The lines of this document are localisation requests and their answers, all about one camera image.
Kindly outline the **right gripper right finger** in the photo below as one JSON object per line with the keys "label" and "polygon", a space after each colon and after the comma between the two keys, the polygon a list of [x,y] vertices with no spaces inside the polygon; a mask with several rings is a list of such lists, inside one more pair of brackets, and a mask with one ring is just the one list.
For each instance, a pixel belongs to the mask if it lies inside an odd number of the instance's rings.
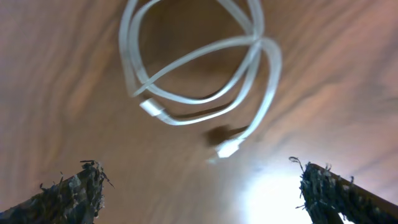
{"label": "right gripper right finger", "polygon": [[359,187],[350,180],[331,171],[331,164],[322,167],[291,156],[290,162],[298,163],[300,196],[312,223],[397,224],[397,205]]}

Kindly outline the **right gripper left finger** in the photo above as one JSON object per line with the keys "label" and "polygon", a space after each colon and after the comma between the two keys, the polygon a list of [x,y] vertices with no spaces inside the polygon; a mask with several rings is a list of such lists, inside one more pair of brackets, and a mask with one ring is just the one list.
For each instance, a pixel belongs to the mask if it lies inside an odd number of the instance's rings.
{"label": "right gripper left finger", "polygon": [[102,165],[82,161],[82,171],[60,179],[41,193],[1,212],[1,224],[94,223],[104,208],[103,184],[110,182]]}

